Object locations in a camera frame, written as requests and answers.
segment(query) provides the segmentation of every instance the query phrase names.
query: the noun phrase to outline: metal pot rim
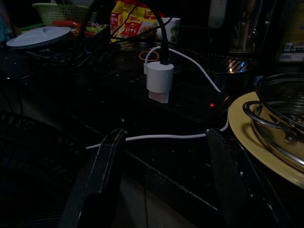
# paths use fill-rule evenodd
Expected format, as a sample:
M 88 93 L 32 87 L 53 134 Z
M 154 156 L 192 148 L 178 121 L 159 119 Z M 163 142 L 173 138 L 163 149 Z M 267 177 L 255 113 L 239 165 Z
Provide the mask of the metal pot rim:
M 293 124 L 293 128 L 301 131 L 301 132 L 304 132 L 304 125 L 303 124 L 300 124 L 298 123 L 297 121 L 291 119 L 290 117 L 286 116 L 285 114 L 283 113 L 280 113 L 279 111 L 277 111 L 274 107 L 272 107 L 270 104 L 268 104 L 268 102 L 266 102 L 266 100 L 261 96 L 261 94 L 259 93 L 259 91 L 261 90 L 261 87 L 262 86 L 265 86 L 265 83 L 267 82 L 271 82 L 271 80 L 274 80 L 274 78 L 276 77 L 279 77 L 279 76 L 284 76 L 284 75 L 302 75 L 303 78 L 303 82 L 304 82 L 304 73 L 297 73 L 297 72 L 292 72 L 292 73 L 282 73 L 282 74 L 276 74 L 276 75 L 272 75 L 272 76 L 269 76 L 267 78 L 264 78 L 262 80 L 260 80 L 257 85 L 256 85 L 256 94 L 260 100 L 260 102 L 262 103 L 263 106 L 265 106 L 270 112 L 272 112 L 276 117 L 278 117 L 279 119 L 282 119 L 284 122 L 286 122 L 289 126 L 290 123 Z M 286 78 L 286 79 L 282 79 L 282 81 L 291 81 L 291 78 Z

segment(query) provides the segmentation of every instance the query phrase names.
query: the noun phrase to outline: white lid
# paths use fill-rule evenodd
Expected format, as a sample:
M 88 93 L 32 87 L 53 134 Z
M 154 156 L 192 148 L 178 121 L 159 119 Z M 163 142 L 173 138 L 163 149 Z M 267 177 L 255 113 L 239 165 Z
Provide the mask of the white lid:
M 6 45 L 11 48 L 35 48 L 55 42 L 71 31 L 69 27 L 41 27 L 28 31 L 14 39 L 9 40 Z

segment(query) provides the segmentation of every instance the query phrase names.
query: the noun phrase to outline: red and yellow packaging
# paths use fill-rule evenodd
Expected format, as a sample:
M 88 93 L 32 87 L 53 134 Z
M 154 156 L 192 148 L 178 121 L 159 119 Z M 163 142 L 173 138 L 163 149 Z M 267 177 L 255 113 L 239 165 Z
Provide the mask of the red and yellow packaging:
M 136 4 L 136 0 L 118 0 L 116 2 L 110 17 L 111 33 L 123 24 Z M 156 26 L 155 15 L 145 4 L 141 3 L 130 14 L 126 23 L 116 32 L 115 37 L 133 37 Z

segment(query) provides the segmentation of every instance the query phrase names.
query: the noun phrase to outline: white phone charger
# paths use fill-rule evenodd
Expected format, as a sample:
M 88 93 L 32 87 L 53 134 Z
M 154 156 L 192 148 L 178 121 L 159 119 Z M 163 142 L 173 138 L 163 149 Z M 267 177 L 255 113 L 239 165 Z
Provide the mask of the white phone charger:
M 149 97 L 159 103 L 168 103 L 172 88 L 174 65 L 163 65 L 158 61 L 148 63 L 145 67 Z

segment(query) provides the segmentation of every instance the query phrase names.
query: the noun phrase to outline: white charging cable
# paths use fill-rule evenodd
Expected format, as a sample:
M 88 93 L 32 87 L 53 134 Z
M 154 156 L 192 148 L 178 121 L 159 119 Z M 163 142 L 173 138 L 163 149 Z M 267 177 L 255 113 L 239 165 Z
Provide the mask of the white charging cable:
M 220 129 L 220 131 L 225 131 L 229 126 L 228 117 L 226 120 L 226 124 L 223 128 Z M 135 136 L 126 138 L 126 142 L 128 141 L 135 141 L 135 140 L 141 140 L 141 139 L 197 139 L 197 138 L 204 138 L 206 137 L 206 134 L 193 134 L 193 135 L 174 135 L 174 134 L 150 134 L 150 135 L 141 135 L 141 136 Z M 93 149 L 100 147 L 101 144 L 96 144 L 93 146 L 88 146 L 86 149 Z
M 146 67 L 146 65 L 148 64 L 148 59 L 149 56 L 151 55 L 151 53 L 153 53 L 155 50 L 160 49 L 161 47 L 154 47 L 150 50 L 150 52 L 147 54 L 146 59 L 145 59 L 145 65 L 144 67 Z M 195 65 L 198 66 L 198 68 L 203 72 L 203 74 L 206 76 L 206 78 L 210 81 L 210 83 L 212 84 L 212 86 L 218 91 L 221 92 L 220 89 L 216 86 L 216 84 L 214 84 L 214 82 L 212 81 L 212 79 L 209 77 L 209 75 L 207 74 L 207 72 L 204 70 L 204 68 L 198 64 L 198 62 L 196 62 L 194 59 L 190 58 L 189 56 L 184 55 L 181 52 L 178 52 L 174 49 L 169 49 L 169 51 L 174 52 L 188 60 L 190 60 L 192 63 L 194 63 Z M 220 129 L 220 131 L 225 131 L 228 126 L 229 126 L 229 120 L 228 120 L 228 111 L 227 111 L 227 120 L 226 120 L 226 124 L 223 128 Z M 130 137 L 130 138 L 126 138 L 126 142 L 128 141 L 134 141 L 134 140 L 141 140 L 141 139 L 197 139 L 197 138 L 203 138 L 206 137 L 206 134 L 193 134 L 193 135 L 174 135 L 174 134 L 150 134 L 150 135 L 141 135 L 141 136 L 135 136 L 135 137 Z M 88 146 L 86 147 L 86 149 L 93 149 L 93 148 L 97 148 L 100 147 L 101 144 L 96 144 L 93 146 Z
M 154 48 L 152 48 L 152 49 L 150 50 L 150 52 L 147 54 L 146 59 L 145 59 L 145 61 L 144 61 L 145 65 L 148 64 L 149 56 L 150 56 L 155 50 L 157 50 L 157 49 L 161 49 L 161 47 L 160 47 L 160 46 L 154 47 Z M 212 79 L 209 77 L 209 75 L 207 74 L 207 72 L 204 70 L 204 68 L 203 68 L 197 61 L 195 61 L 194 59 L 190 58 L 189 56 L 184 55 L 183 53 L 181 53 L 181 52 L 179 52 L 179 51 L 176 51 L 176 50 L 174 50 L 174 49 L 171 49 L 171 48 L 170 48 L 169 51 L 174 52 L 174 53 L 176 53 L 176 54 L 178 54 L 178 55 L 180 55 L 180 56 L 182 56 L 182 57 L 184 57 L 184 58 L 190 60 L 192 63 L 194 63 L 194 64 L 203 72 L 203 74 L 206 76 L 206 78 L 209 80 L 209 82 L 212 84 L 212 86 L 216 89 L 216 91 L 218 91 L 218 92 L 221 93 L 220 89 L 219 89 L 219 88 L 217 87 L 217 85 L 212 81 Z

